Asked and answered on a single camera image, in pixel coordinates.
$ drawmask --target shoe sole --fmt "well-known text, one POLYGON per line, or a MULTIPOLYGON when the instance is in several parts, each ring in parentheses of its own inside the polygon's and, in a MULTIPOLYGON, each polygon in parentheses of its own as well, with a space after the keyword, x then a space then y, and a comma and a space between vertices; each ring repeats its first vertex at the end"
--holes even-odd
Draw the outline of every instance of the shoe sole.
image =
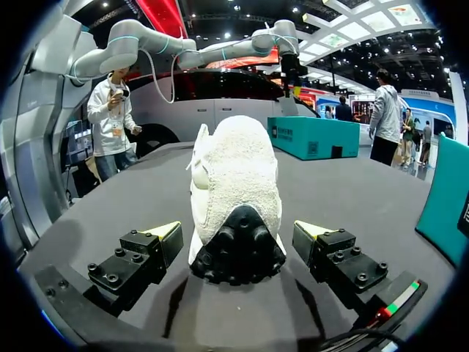
POLYGON ((191 264, 194 275, 213 284, 257 283, 274 276, 285 263, 285 254, 249 205, 235 208, 191 264))

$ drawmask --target black sign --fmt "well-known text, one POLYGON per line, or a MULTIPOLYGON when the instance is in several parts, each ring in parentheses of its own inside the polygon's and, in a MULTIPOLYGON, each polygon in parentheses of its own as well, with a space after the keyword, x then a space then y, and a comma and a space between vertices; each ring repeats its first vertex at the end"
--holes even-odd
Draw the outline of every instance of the black sign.
POLYGON ((457 229, 469 237, 469 192, 457 223, 457 229))

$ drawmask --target car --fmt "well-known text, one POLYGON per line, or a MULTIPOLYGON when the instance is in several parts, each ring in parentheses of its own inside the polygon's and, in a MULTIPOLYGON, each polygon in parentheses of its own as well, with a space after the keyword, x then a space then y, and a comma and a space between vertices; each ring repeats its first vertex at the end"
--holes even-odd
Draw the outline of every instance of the car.
MULTIPOLYGON (((158 75, 157 80, 161 92, 171 100, 171 76, 165 73, 158 75)), ((234 115, 253 117, 265 128, 268 117, 288 116, 288 111, 320 117, 296 97, 284 98, 279 85, 244 70, 175 72, 173 104, 158 94, 152 75, 131 79, 128 86, 133 119, 143 128, 137 137, 128 135, 130 142, 137 143, 139 158, 168 143, 193 142, 202 123, 213 132, 221 120, 234 115)))

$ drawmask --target sneaker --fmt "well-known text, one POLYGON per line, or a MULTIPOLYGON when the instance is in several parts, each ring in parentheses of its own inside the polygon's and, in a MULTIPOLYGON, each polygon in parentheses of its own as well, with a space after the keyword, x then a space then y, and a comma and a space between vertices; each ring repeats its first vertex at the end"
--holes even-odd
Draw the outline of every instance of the sneaker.
POLYGON ((202 125, 193 149, 192 272, 209 282, 260 282, 285 263, 278 236, 277 159, 257 120, 234 116, 210 136, 202 125))

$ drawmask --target black table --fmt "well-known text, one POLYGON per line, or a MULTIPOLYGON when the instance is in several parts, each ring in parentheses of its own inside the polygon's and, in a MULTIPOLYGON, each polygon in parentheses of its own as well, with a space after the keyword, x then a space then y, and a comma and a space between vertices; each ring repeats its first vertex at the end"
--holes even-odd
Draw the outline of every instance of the black table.
POLYGON ((21 273, 47 264, 69 263, 86 277, 88 263, 112 255, 118 238, 179 220, 185 246, 160 285, 151 285, 119 317, 153 336, 211 346, 248 346, 332 337, 356 319, 326 284, 317 284, 292 248, 294 220, 343 227, 376 261, 389 264, 389 277, 408 270, 429 289, 398 330, 407 337, 438 303, 454 269, 414 227, 429 183, 368 158, 299 161, 277 151, 283 201, 281 238, 287 262, 281 273, 258 285, 209 285, 191 276, 188 248, 193 231, 185 167, 192 144, 172 144, 140 160, 74 205, 27 255, 21 273), (174 319, 169 307, 179 304, 174 319))

